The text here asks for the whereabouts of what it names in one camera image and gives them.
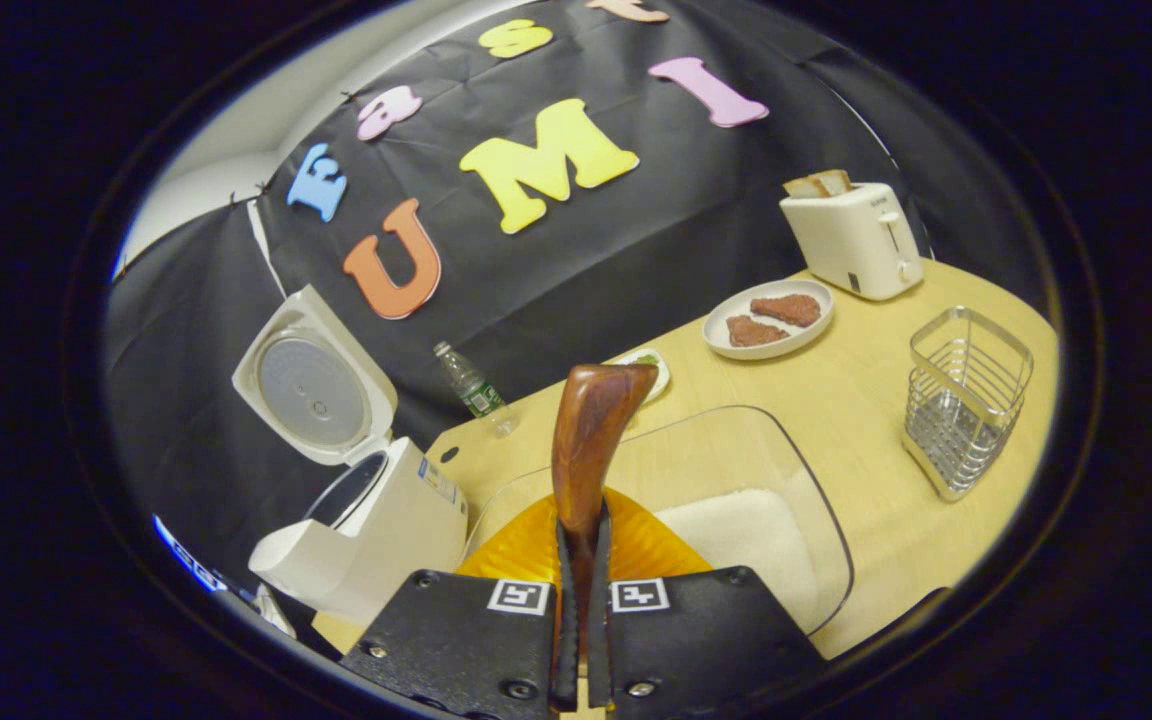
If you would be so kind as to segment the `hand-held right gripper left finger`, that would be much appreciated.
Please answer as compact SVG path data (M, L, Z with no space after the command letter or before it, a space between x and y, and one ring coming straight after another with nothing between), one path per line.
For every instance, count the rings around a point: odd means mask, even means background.
M579 706L579 602L553 498L477 547L457 571L422 569L342 665L454 717L558 717Z

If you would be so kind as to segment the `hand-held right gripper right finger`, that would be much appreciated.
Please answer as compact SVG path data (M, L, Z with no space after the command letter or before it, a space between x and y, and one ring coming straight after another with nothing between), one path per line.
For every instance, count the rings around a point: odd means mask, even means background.
M796 611L818 588L806 538L768 488L647 511L609 492L590 602L588 702L611 717L746 717L823 673Z

